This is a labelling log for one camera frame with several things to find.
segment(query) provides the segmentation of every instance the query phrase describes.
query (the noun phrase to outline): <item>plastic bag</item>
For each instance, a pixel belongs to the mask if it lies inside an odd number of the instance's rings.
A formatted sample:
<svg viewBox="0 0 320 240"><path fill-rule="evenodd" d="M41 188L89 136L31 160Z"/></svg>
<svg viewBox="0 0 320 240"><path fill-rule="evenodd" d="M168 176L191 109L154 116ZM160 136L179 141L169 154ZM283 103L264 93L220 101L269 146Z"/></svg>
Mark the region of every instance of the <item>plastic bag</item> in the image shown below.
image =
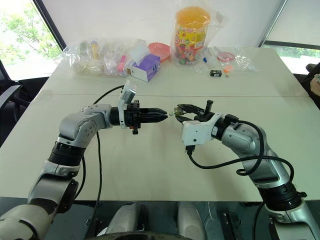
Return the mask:
<svg viewBox="0 0 320 240"><path fill-rule="evenodd" d="M58 59L82 75L127 76L134 63L131 51L141 45L148 48L141 39L87 39L68 45Z"/></svg>
<svg viewBox="0 0 320 240"><path fill-rule="evenodd" d="M208 0L178 0L176 9L171 56L181 65L196 65L227 18Z"/></svg>
<svg viewBox="0 0 320 240"><path fill-rule="evenodd" d="M211 48L211 52L214 52L221 65L222 71L226 74L232 72L258 71L242 47L214 46Z"/></svg>

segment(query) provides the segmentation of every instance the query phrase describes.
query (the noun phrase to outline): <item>tree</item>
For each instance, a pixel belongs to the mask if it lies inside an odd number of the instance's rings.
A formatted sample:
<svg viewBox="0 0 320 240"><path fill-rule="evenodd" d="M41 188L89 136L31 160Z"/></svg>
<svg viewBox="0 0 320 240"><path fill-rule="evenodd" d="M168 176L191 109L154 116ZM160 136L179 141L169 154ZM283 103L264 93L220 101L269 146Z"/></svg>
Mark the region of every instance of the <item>tree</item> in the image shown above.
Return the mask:
<svg viewBox="0 0 320 240"><path fill-rule="evenodd" d="M26 5L24 15L12 14L5 16L2 18L2 24L4 25L3 32L14 32L17 41L16 45L11 44L6 49L9 58L7 59L7 55L4 57L6 62L13 62L10 56L16 56L20 60L24 60L30 51L37 52L46 58L54 58L61 53L53 36L30 3ZM30 50L22 53L19 50L19 43L27 44Z"/></svg>

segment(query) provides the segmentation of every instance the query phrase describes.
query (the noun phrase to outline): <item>window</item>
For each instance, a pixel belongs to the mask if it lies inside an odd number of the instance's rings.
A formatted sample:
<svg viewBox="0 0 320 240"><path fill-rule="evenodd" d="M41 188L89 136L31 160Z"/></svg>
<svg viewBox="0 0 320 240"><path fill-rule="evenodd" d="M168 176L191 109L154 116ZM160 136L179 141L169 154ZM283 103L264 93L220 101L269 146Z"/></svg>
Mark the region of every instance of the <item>window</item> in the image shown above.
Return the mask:
<svg viewBox="0 0 320 240"><path fill-rule="evenodd" d="M30 0L0 4L0 59L12 80L50 76L61 53Z"/></svg>
<svg viewBox="0 0 320 240"><path fill-rule="evenodd" d="M316 48L317 46L265 41L262 47L275 49L284 64L293 74L307 75L309 73L306 69L308 64L320 63L320 49L312 49L312 47Z"/></svg>

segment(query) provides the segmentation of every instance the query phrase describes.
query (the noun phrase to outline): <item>orange lid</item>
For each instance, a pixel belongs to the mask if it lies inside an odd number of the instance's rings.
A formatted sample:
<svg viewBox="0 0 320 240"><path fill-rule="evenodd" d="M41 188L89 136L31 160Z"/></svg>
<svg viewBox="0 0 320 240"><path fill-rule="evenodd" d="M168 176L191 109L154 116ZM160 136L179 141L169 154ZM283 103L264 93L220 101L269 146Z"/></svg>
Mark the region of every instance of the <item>orange lid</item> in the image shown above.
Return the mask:
<svg viewBox="0 0 320 240"><path fill-rule="evenodd" d="M210 14L199 6L187 6L176 13L176 20L184 28L200 29L210 23Z"/></svg>

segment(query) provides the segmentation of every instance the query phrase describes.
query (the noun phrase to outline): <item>black cable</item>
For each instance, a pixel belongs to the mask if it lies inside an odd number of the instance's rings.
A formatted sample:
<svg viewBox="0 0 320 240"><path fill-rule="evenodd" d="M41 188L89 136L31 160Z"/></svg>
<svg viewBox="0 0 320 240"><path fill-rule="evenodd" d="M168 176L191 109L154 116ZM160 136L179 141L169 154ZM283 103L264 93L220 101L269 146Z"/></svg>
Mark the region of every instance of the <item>black cable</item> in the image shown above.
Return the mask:
<svg viewBox="0 0 320 240"><path fill-rule="evenodd" d="M260 164L262 162L261 156L265 153L264 136L263 136L260 128L258 126L256 126L256 125L254 125L253 123L251 123L249 121L242 121L242 120L238 120L237 122L240 123L240 124L247 124L247 125L253 127L256 130L256 132L258 133L258 136L259 136L260 151L259 151L259 156L258 156L257 161L255 162L254 166L248 171L246 171L243 168L238 169L236 171L236 173L238 175L240 175L240 176L248 176L248 175L252 174L255 170L257 170L257 168L260 166Z"/></svg>
<svg viewBox="0 0 320 240"><path fill-rule="evenodd" d="M121 86L117 86L115 88L112 88L111 90L107 91L105 94L103 94L101 97L99 97L93 104L97 104L101 99L103 99L106 95L108 95L109 93L113 92L114 90L117 89L121 89L123 88L125 85L121 85Z"/></svg>
<svg viewBox="0 0 320 240"><path fill-rule="evenodd" d="M96 202L95 202L95 206L93 209L93 213L91 216L91 220L88 226L88 230L90 229L92 223L95 220L96 217L96 212L97 212L97 207L98 207L98 203L100 200L100 195L101 195L101 189L102 189L102 162L101 162L101 146L100 146L100 137L99 137L99 133L96 132L96 139L98 140L98 157L99 157L99 191L98 191L98 196L96 198Z"/></svg>
<svg viewBox="0 0 320 240"><path fill-rule="evenodd" d="M86 160L85 160L84 156L82 156L81 162L82 162L82 169L83 169L82 182L81 182L81 186L80 186L78 192L76 193L74 199L76 199L78 197L78 195L81 193L81 190L84 188L85 181L86 181Z"/></svg>
<svg viewBox="0 0 320 240"><path fill-rule="evenodd" d="M280 158L280 157L277 157L277 156L246 156L246 157L238 158L238 159L235 159L235 160L227 161L227 162L220 163L220 164L213 165L213 166L202 166L202 165L198 164L193 159L191 154L192 154L192 152L191 153L188 152L188 156L189 156L191 162L194 165L196 165L198 168L201 168L201 169L218 169L218 168L225 167L225 166L228 166L228 165L231 165L231 164L236 164L236 163L240 163L240 162L243 162L243 161L254 160L254 159L258 159L258 158L261 157L263 159L271 159L271 160L279 161L279 162L282 162L282 163L286 164L290 169L290 181L291 182L294 179L294 175L295 175L295 170L294 170L294 167L291 165L291 163L288 162L287 160L285 160L283 158Z"/></svg>
<svg viewBox="0 0 320 240"><path fill-rule="evenodd" d="M254 218L253 218L253 222L252 222L252 240L256 240L256 227L257 227L257 220L258 220L258 216L259 213L261 211L261 209L263 208L263 206L265 205L264 202L260 203L260 205L258 206Z"/></svg>

